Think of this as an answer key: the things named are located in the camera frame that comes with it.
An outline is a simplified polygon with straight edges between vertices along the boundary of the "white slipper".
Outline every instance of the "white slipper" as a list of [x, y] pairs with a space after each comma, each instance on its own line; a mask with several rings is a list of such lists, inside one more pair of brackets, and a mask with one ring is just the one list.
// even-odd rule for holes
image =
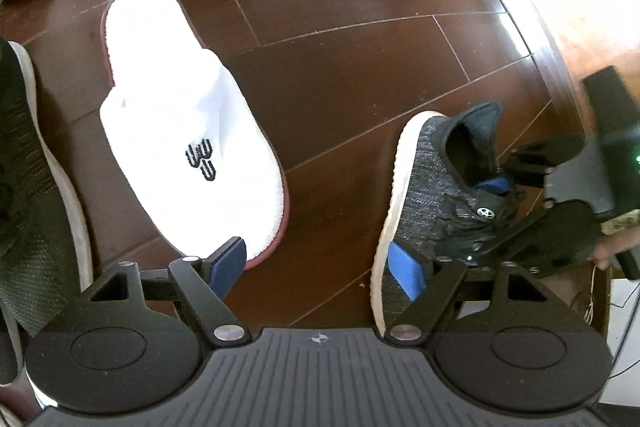
[[288, 196], [234, 78], [178, 0], [113, 0], [102, 31], [113, 88], [100, 118], [159, 232], [202, 258], [237, 235], [247, 267], [260, 263], [282, 238]]

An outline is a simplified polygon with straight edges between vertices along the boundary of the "baseboard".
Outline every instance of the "baseboard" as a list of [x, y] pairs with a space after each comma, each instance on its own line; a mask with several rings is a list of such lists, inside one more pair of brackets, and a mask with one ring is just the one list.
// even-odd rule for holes
[[546, 28], [542, 17], [531, 0], [501, 0], [520, 31], [533, 59], [540, 70], [552, 103], [565, 132], [589, 132], [590, 126], [578, 99], [575, 84]]

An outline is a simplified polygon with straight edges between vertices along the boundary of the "slipper logo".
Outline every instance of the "slipper logo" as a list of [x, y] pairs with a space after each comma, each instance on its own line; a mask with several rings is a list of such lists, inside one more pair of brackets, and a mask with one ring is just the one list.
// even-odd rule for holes
[[212, 182], [216, 179], [216, 170], [211, 163], [211, 155], [213, 154], [213, 147], [211, 142], [207, 139], [203, 139], [196, 145], [195, 149], [190, 145], [184, 152], [189, 161], [189, 165], [194, 169], [200, 168], [200, 172], [204, 176], [204, 179], [208, 182]]

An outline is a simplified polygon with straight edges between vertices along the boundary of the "metal bolt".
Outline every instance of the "metal bolt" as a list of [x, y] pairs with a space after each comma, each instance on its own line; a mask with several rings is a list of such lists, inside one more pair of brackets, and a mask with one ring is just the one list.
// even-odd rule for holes
[[213, 331], [213, 334], [220, 341], [239, 341], [242, 337], [244, 337], [244, 328], [236, 324], [225, 324], [223, 326], [218, 326]]
[[389, 330], [393, 338], [398, 341], [413, 342], [422, 336], [420, 328], [412, 324], [398, 324]]

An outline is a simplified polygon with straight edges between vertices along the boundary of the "hand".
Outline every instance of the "hand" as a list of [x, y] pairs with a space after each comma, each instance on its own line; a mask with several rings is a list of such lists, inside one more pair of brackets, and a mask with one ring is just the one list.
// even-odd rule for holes
[[604, 270], [609, 266], [609, 257], [638, 246], [640, 246], [640, 226], [620, 230], [598, 241], [593, 250], [592, 259], [598, 268]]

